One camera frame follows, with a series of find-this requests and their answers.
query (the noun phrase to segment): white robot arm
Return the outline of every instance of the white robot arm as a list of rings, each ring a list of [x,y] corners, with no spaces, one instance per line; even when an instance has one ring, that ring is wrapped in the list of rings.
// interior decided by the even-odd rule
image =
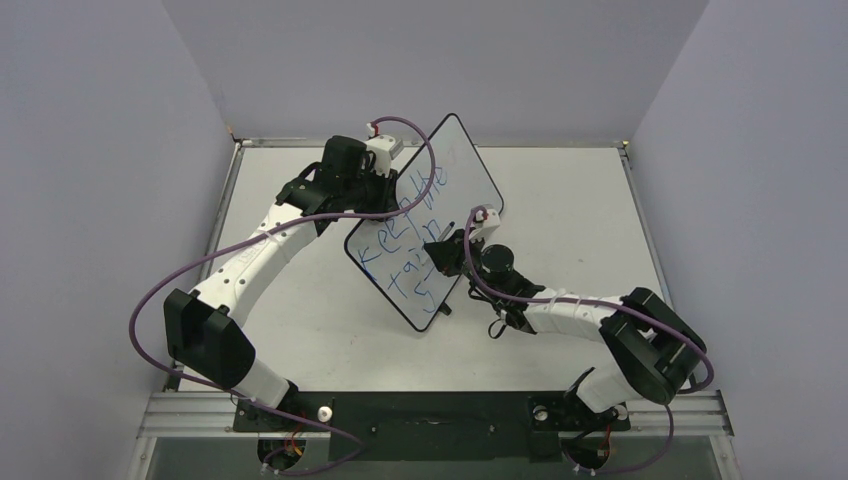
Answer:
[[[286,184],[251,238],[268,238],[230,258],[190,293],[175,289],[165,300],[168,353],[224,389],[278,407],[296,387],[266,365],[242,332],[262,292],[329,221],[303,223],[274,235],[268,230],[301,215],[385,213],[398,209],[397,171],[391,161],[403,143],[388,135],[366,142],[333,137],[320,163]],[[312,180],[307,177],[314,174]]]
[[[508,296],[541,299],[542,303],[504,300],[478,289],[466,264],[465,232],[461,229],[445,240],[424,245],[439,272],[447,276],[467,276],[471,281],[469,296],[489,303],[504,327],[530,334],[580,337],[605,344],[613,354],[615,364],[586,372],[567,396],[576,397],[594,413],[641,398],[667,405],[692,375],[700,362],[695,352],[671,335],[656,332],[634,316],[613,308],[621,305],[644,313],[706,351],[698,335],[652,291],[636,288],[627,295],[597,298],[536,285],[515,271],[515,258],[509,248],[504,245],[484,247],[486,239],[500,225],[496,210],[478,211],[471,225],[468,237],[472,261],[485,284]],[[556,302],[563,297],[569,302]]]
[[[267,231],[301,215],[344,212],[385,213],[398,209],[397,172],[387,167],[401,142],[387,136],[366,143],[345,137],[327,142],[322,161],[310,165],[277,196],[253,233],[268,238],[228,260],[190,293],[174,290],[165,301],[168,351],[175,360],[198,371],[224,389],[235,389],[269,407],[281,403],[296,386],[262,362],[242,332],[253,305],[292,258],[329,227],[314,221],[270,235]],[[307,177],[314,172],[314,178]],[[592,299],[557,292],[527,280],[513,268],[512,251],[503,245],[484,248],[500,225],[492,208],[478,212],[469,232],[472,260],[487,285],[524,299],[572,297],[571,304],[503,300],[472,287],[469,295],[489,303],[505,326],[529,334],[558,333],[604,343],[616,364],[592,369],[567,392],[578,408],[600,414],[621,402],[646,398],[666,405],[691,376],[697,355],[673,337],[654,332],[604,300],[645,313],[684,334],[705,350],[697,335],[653,292],[637,288],[628,295]],[[450,238],[428,243],[424,250],[444,275],[469,276],[462,229]]]

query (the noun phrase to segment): screw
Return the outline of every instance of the screw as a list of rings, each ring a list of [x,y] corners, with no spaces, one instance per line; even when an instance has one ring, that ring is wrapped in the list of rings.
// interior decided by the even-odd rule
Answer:
[[[616,420],[627,420],[630,415],[624,405],[616,405],[615,407]]]
[[[544,422],[548,419],[548,409],[546,409],[544,405],[537,405],[533,409],[533,418],[540,422]]]

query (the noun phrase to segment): black marker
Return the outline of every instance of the black marker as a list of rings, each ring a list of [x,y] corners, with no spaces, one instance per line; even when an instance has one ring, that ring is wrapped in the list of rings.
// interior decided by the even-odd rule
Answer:
[[[448,228],[446,228],[442,231],[442,234],[439,235],[439,239],[436,240],[436,241],[441,242],[442,240],[448,238],[448,234],[451,232],[451,229],[453,228],[454,225],[456,225],[456,223],[454,223],[454,222],[449,223]]]

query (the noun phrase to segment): light purple wall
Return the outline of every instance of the light purple wall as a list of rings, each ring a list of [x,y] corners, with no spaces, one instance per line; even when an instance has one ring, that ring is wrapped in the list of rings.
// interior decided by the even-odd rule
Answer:
[[[0,4],[0,145],[0,476],[124,478],[232,141],[158,0],[64,0]]]
[[[706,0],[164,0],[239,137],[457,112],[478,141],[629,139]]]
[[[633,139],[747,479],[845,478],[848,2],[707,6]]]

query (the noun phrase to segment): white knob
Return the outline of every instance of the white knob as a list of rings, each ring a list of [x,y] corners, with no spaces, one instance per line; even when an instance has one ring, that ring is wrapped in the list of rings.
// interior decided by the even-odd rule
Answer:
[[[333,418],[333,409],[330,407],[321,407],[318,409],[318,421],[321,423],[327,423],[330,419]]]

